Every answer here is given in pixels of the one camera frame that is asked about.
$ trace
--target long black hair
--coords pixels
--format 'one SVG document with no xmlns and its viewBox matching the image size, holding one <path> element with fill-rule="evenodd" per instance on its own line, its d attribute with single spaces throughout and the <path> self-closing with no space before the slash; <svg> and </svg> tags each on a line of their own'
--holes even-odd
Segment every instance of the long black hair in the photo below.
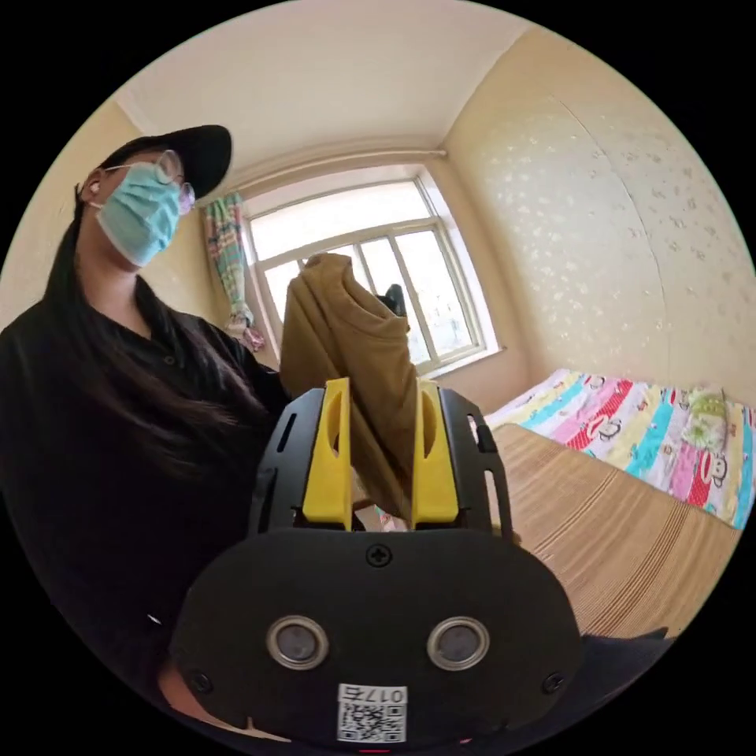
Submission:
<svg viewBox="0 0 756 756">
<path fill-rule="evenodd" d="M 54 337 L 68 378 L 114 419 L 125 421 L 135 448 L 172 475 L 201 475 L 208 452 L 228 458 L 228 449 L 224 452 L 217 443 L 224 428 L 256 428 L 263 447 L 272 420 L 246 382 L 192 321 L 167 307 L 141 276 L 137 302 L 149 302 L 150 309 L 183 336 L 189 357 L 214 375 L 231 401 L 219 404 L 181 394 L 113 338 L 107 320 L 87 302 L 77 272 L 76 243 L 84 209 L 77 188 L 74 219 L 57 249 L 43 296 L 55 312 Z"/>
</svg>

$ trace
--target curtain rod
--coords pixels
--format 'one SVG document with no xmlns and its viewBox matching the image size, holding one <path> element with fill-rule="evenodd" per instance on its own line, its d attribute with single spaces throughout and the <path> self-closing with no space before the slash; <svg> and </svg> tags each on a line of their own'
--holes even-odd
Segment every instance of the curtain rod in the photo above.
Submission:
<svg viewBox="0 0 756 756">
<path fill-rule="evenodd" d="M 249 189 L 256 186 L 259 183 L 264 183 L 272 179 L 278 179 L 281 176 L 287 176 L 290 173 L 298 173 L 308 168 L 318 168 L 321 165 L 335 165 L 338 163 L 360 160 L 362 158 L 382 158 L 385 156 L 397 156 L 402 155 L 422 156 L 427 158 L 445 158 L 447 155 L 446 150 L 373 150 L 371 152 L 355 152 L 350 154 L 339 155 L 336 157 L 323 157 L 320 160 L 309 160 L 297 165 L 292 165 L 288 168 L 282 168 L 281 170 L 267 173 L 264 176 L 259 176 L 256 179 L 244 181 L 231 189 L 231 191 L 241 191 L 243 189 Z"/>
</svg>

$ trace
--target qr code label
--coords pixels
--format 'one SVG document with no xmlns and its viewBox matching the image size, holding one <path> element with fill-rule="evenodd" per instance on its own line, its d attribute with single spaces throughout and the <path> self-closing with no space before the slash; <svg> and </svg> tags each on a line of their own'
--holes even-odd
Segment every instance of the qr code label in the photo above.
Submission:
<svg viewBox="0 0 756 756">
<path fill-rule="evenodd" d="M 337 739 L 343 743 L 404 743 L 406 687 L 339 685 Z"/>
</svg>

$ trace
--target eyeglasses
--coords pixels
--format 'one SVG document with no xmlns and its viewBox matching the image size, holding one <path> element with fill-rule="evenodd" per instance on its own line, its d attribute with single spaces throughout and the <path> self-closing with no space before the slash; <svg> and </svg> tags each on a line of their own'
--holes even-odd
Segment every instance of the eyeglasses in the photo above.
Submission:
<svg viewBox="0 0 756 756">
<path fill-rule="evenodd" d="M 154 163 L 155 178 L 163 184 L 175 183 L 181 175 L 182 166 L 179 156 L 173 150 L 166 150 Z M 117 171 L 131 168 L 130 165 L 112 165 L 106 171 Z M 190 183 L 184 182 L 179 186 L 179 212 L 186 215 L 195 206 L 195 190 Z"/>
</svg>

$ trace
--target colorful bedsheet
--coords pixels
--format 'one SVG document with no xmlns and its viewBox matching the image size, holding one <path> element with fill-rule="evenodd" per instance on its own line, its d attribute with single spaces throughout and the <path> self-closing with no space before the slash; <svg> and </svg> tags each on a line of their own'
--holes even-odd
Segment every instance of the colorful bedsheet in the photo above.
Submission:
<svg viewBox="0 0 756 756">
<path fill-rule="evenodd" d="M 756 409 L 727 401 L 723 454 L 682 440 L 688 392 L 557 370 L 489 415 L 624 470 L 742 530 L 756 498 Z"/>
</svg>

